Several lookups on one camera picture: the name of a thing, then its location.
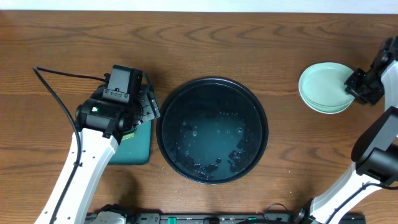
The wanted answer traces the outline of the mint green plate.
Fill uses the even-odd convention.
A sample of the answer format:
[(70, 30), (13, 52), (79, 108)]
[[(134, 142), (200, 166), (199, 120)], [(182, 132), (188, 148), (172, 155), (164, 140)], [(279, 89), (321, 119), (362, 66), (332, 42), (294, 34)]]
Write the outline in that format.
[(307, 103), (317, 106), (334, 108), (349, 105), (354, 97), (345, 91), (345, 81), (352, 73), (352, 69), (340, 63), (316, 63), (301, 74), (299, 93)]
[(342, 93), (301, 91), (300, 96), (311, 109), (324, 114), (337, 114), (347, 109), (354, 97)]

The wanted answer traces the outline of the green yellow sponge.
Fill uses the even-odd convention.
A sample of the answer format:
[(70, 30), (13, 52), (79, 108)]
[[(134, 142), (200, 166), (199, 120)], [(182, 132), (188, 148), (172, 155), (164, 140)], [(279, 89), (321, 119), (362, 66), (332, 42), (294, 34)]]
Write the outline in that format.
[(125, 135), (122, 137), (122, 140), (130, 139), (130, 138), (133, 138), (134, 136), (135, 136), (135, 133), (128, 133), (128, 134), (125, 134)]

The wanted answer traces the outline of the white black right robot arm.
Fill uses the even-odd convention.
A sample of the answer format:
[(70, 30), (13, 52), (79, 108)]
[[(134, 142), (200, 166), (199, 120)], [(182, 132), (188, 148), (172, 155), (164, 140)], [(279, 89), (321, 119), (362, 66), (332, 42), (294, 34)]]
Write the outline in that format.
[(323, 194), (301, 208), (296, 223), (337, 224), (365, 197), (393, 190), (397, 181), (397, 38), (386, 39), (370, 69), (353, 71), (339, 63), (309, 66), (298, 81), (300, 96), (311, 109), (336, 114), (352, 102), (375, 105), (385, 100), (383, 114), (359, 137), (352, 163)]

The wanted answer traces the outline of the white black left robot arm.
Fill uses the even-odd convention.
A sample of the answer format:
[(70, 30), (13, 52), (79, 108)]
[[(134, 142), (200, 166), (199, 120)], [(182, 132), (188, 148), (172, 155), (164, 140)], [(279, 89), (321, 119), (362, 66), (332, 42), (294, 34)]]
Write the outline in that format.
[(150, 157), (151, 121), (160, 115), (153, 91), (142, 91), (144, 124), (117, 142), (85, 128), (73, 135), (69, 154), (51, 196), (36, 223), (84, 223), (105, 167), (143, 165)]

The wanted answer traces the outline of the dark green rectangular tray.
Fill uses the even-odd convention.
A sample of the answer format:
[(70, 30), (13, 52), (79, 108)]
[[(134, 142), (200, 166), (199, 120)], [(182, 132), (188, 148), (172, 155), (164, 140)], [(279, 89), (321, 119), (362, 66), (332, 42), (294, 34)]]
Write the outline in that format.
[(150, 158), (150, 140), (152, 123), (147, 122), (138, 126), (128, 138), (124, 138), (109, 165), (144, 165)]

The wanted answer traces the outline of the round black tray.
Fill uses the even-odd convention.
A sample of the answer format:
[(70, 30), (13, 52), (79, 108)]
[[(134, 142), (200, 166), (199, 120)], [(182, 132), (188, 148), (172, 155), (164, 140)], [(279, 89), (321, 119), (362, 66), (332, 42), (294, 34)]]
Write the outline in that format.
[(169, 166), (201, 184), (244, 177), (267, 147), (267, 116), (255, 94), (227, 78), (192, 80), (165, 100), (157, 143)]

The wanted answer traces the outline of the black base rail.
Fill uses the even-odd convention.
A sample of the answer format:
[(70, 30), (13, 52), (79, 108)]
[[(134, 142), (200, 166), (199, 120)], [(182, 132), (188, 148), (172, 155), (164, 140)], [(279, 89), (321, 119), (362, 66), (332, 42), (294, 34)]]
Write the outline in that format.
[(96, 213), (87, 215), (84, 224), (234, 224), (234, 223), (298, 223), (290, 210), (267, 210), (265, 213), (244, 214), (164, 214), (133, 213), (119, 205), (106, 205)]

